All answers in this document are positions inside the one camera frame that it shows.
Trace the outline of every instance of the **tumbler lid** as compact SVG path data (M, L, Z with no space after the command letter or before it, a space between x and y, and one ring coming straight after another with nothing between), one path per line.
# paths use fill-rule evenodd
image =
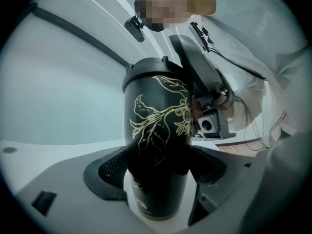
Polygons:
M150 76L152 74L168 75L168 73L174 74L175 77L188 84L191 91L193 90L193 82L189 78L190 75L187 70L169 61L168 57L164 56L162 59L144 58L138 61L132 69L126 73L122 82L122 91L124 93L129 82L138 77Z

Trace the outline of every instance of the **screw hole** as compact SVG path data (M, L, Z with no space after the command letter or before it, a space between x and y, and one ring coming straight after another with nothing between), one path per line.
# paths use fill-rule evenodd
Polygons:
M13 153L17 152L17 148L15 148L15 147L6 147L6 148L3 148L2 152L4 154L13 154Z
M249 163L246 163L244 166L250 168L252 164L249 162Z
M206 200L207 200L207 196L206 196L206 195L202 195L202 196L200 197L200 199L201 199L201 201L206 201Z

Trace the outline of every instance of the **wire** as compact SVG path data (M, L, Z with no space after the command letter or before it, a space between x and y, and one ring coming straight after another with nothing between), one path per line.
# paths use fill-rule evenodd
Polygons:
M266 79L265 77L263 77L262 75L257 74L256 72L254 72L254 71L252 71L252 70L249 70L248 68L243 67L243 66L237 64L236 62L234 62L234 61L232 61L232 60L226 58L224 55L222 55L222 54L221 54L219 51L217 51L216 49L208 47L208 50L210 50L211 52L217 54L218 56L222 57L223 59L227 60L229 63L235 65L236 67L238 67L238 68L240 68L240 69L246 71L247 73L249 73L249 74L251 74L251 75L253 75L253 76L255 76L255 77L257 77L257 78L259 78L259 79L261 79L261 80L267 81L267 79Z
M262 144L262 148L260 148L260 149L253 149L253 148L251 148L247 143L245 143L245 145L250 149L250 150L252 150L252 151L260 151L260 150L262 150L262 149L269 149L270 147L268 147L267 145L265 145L262 141L261 141L261 137L260 137L260 133L259 133L259 129L258 129L258 127L257 127L257 124L256 124L256 122L254 122L254 119L253 119L253 117L252 117L252 115L251 115L251 113L250 113L250 111L249 111L249 109L248 109L248 107L247 107L247 105L246 105L246 103L240 98L240 97L238 97L238 96L236 96L236 98L235 98L235 100L236 101L240 101L243 105L244 105L244 110L245 110L245 115L246 115L246 126L245 126L245 130L244 130L244 141L246 141L246 129L247 129L247 126L248 126L248 116L250 117L250 119L251 119L251 124L252 124L252 126L253 126L253 132L254 132L254 134L260 139L260 142L261 142L261 144Z
M283 121L285 115L286 115L286 113L285 113L285 110L284 110L282 116L281 116L281 117L277 120L277 122L271 127L271 129L270 129L270 131L269 131L269 136L272 135L272 133L273 133L273 131L275 130L275 128L278 127L279 124ZM271 138L270 138L269 141L270 141L270 144L273 146L274 143L273 143L273 141L271 140Z

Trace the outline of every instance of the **white wall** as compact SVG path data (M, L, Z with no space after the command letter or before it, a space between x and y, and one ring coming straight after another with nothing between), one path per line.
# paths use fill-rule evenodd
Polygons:
M68 145L121 139L125 68L29 15L0 60L0 139Z

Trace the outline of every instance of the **black slot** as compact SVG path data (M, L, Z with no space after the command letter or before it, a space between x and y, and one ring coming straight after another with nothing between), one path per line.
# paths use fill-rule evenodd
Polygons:
M193 210L189 217L188 226L194 225L195 223L209 215L209 212L207 212L197 200L195 200L194 204L195 205L193 206Z
M31 205L46 216L56 196L53 192L42 191Z

